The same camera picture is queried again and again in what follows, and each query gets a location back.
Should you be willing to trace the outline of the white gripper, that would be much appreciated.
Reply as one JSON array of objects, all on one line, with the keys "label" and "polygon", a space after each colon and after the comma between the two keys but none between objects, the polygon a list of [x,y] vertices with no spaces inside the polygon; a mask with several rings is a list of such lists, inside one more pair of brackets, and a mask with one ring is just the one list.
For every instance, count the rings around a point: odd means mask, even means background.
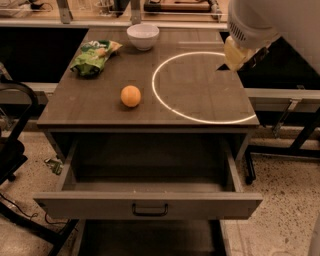
[{"label": "white gripper", "polygon": [[229,0],[227,27],[230,36],[224,43],[224,63],[231,71],[238,71],[256,54],[256,49],[280,37],[245,0]]}]

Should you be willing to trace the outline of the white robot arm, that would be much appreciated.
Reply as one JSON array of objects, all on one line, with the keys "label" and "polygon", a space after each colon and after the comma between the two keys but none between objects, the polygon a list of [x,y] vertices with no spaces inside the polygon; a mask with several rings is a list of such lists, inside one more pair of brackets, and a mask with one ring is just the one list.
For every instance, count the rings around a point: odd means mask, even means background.
[{"label": "white robot arm", "polygon": [[[311,67],[319,67],[319,0],[230,0],[229,17],[246,32],[253,46],[264,42],[271,27]],[[258,156],[257,180],[245,189],[263,201],[246,221],[227,221],[224,228],[231,256],[312,256],[319,232],[320,164],[316,160]]]}]

